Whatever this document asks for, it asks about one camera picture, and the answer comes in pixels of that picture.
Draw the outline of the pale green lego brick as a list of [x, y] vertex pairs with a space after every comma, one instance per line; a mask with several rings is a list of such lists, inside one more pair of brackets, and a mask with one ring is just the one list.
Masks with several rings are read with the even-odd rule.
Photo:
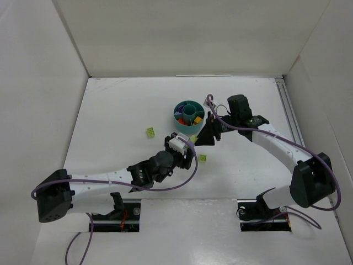
[[195, 143], [198, 140], [198, 137], [196, 135], [193, 135], [190, 140]]

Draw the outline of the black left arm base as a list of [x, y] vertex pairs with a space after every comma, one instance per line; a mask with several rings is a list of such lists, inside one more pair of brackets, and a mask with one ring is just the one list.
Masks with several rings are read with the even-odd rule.
[[122, 199], [120, 193], [111, 193], [113, 209], [105, 215], [92, 214], [89, 229], [94, 232], [139, 232], [141, 199]]

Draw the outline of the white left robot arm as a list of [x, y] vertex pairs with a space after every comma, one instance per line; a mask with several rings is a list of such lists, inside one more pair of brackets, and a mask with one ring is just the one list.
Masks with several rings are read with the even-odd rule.
[[197, 162], [194, 143], [183, 134], [165, 138], [165, 149], [147, 160], [119, 171], [102, 174], [69, 174], [58, 169], [31, 192], [40, 223], [59, 220], [71, 213], [97, 213], [117, 216], [124, 210], [124, 194], [166, 192], [180, 188], [155, 188], [174, 173]]

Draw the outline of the yellow orange lego brick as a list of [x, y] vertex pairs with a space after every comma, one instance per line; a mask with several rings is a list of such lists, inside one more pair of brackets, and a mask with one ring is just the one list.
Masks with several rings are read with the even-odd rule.
[[193, 125], [197, 125], [197, 124], [199, 124], [199, 123], [201, 123], [201, 122], [202, 122], [202, 118], [199, 117], [199, 116], [197, 116], [197, 117], [194, 119]]

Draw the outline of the orange teardrop lego plate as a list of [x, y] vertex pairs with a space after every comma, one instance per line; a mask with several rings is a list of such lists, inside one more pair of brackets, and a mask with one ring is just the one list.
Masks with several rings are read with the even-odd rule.
[[178, 122], [179, 122], [180, 124], [187, 125], [187, 123], [185, 123], [183, 119], [178, 119]]

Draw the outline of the purple lego brick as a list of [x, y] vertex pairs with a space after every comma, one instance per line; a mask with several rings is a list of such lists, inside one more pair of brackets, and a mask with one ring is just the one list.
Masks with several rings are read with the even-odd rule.
[[178, 113], [183, 113], [184, 105], [178, 106]]

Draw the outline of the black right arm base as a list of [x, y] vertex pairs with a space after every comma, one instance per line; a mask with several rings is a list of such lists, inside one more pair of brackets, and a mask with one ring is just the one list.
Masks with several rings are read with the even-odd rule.
[[270, 209], [260, 193], [255, 199], [238, 199], [236, 216], [239, 218], [241, 232], [291, 232], [288, 216], [279, 215], [280, 208]]

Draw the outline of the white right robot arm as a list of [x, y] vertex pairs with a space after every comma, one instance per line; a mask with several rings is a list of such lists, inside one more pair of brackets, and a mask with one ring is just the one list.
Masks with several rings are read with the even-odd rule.
[[259, 204], [268, 209], [291, 205], [309, 208], [336, 191], [328, 156], [312, 153], [282, 136], [263, 116], [253, 115], [246, 96], [234, 95], [227, 102], [227, 115], [219, 116], [213, 96], [206, 97], [205, 104], [210, 111], [195, 144], [213, 146], [223, 133], [237, 131], [280, 161], [291, 173], [291, 181], [259, 194], [256, 198]]

